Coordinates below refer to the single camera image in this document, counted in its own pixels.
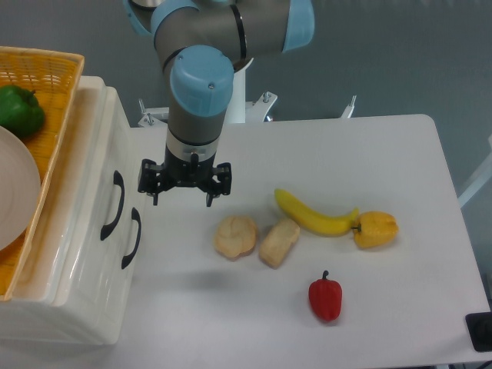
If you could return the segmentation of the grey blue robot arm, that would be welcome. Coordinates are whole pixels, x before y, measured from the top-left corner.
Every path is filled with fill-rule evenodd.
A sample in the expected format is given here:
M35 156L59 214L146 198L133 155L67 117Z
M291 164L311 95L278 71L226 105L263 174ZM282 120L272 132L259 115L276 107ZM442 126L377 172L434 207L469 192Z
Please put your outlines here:
M165 158L141 163L138 191L153 198L198 188L209 201L231 191L215 155L234 90L251 59L304 47L314 36L309 1L126 1L134 30L149 35L169 98Z

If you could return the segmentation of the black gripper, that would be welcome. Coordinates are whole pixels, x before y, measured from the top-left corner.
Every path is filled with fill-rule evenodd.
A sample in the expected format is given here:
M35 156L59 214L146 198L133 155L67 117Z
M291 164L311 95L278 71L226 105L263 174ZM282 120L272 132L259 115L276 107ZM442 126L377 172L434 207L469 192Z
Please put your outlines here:
M212 206L214 199L231 193L231 163L225 162L213 167L215 155L205 161L181 160L165 149L165 160L158 165L150 159L143 159L138 176L138 192L152 198L158 205L163 191L175 187L199 188L206 194L206 206Z

